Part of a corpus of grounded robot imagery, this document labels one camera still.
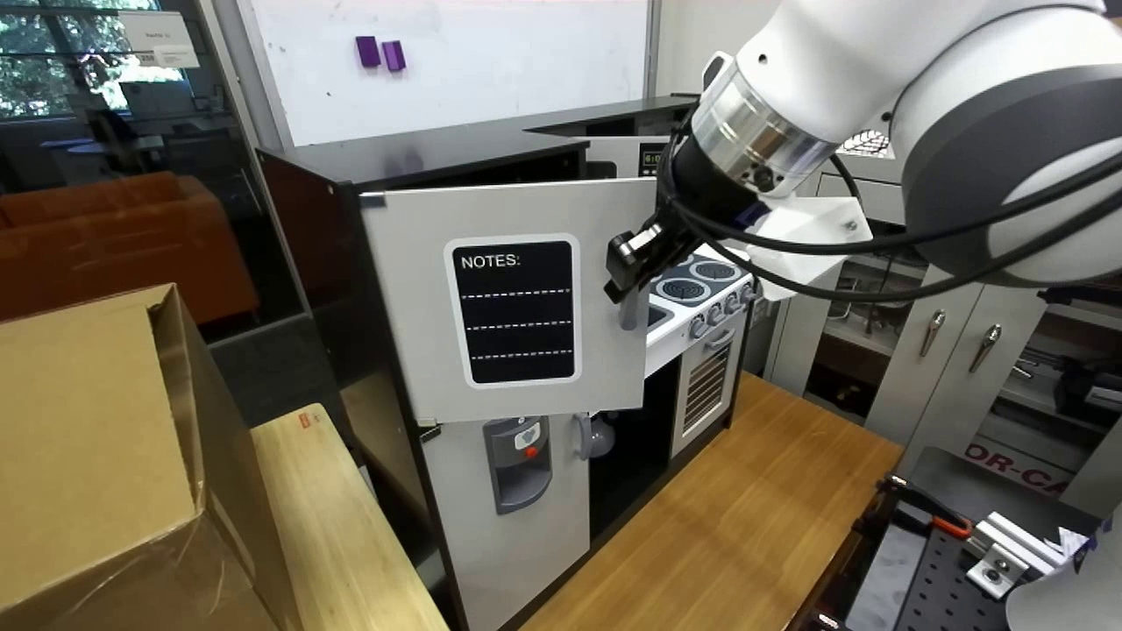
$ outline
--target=robotic arm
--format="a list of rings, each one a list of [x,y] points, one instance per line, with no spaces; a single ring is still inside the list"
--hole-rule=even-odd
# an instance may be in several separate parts
[[[1094,0],[784,0],[706,69],[659,172],[659,207],[606,249],[610,300],[700,241],[817,300],[921,300],[969,281],[1064,286],[1122,266],[1122,32]],[[806,247],[755,228],[875,115],[903,164],[903,238]],[[837,258],[917,247],[949,274],[914,296],[833,296],[727,241]]]

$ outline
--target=wall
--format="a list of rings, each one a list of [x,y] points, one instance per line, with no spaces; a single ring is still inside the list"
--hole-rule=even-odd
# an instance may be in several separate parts
[[[639,99],[648,0],[239,0],[279,136],[383,136]],[[411,69],[361,69],[398,36]]]
[[[659,0],[654,95],[700,92],[711,52],[735,52],[778,0]]]

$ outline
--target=white wall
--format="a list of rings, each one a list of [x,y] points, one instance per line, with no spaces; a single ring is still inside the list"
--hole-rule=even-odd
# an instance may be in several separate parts
[[[648,0],[239,0],[291,144],[639,99]],[[398,36],[411,69],[361,69]]]
[[[711,52],[735,52],[778,0],[659,0],[654,95],[700,92]]]

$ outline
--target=window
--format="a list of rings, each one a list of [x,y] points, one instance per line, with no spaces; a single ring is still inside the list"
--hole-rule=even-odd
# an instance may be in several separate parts
[[[70,115],[79,92],[140,67],[118,10],[155,7],[158,0],[0,0],[0,124]]]

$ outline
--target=cardboard box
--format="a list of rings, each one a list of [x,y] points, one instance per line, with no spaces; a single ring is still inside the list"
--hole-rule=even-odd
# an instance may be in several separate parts
[[[298,628],[249,432],[176,289],[4,323],[0,409],[0,631]]]

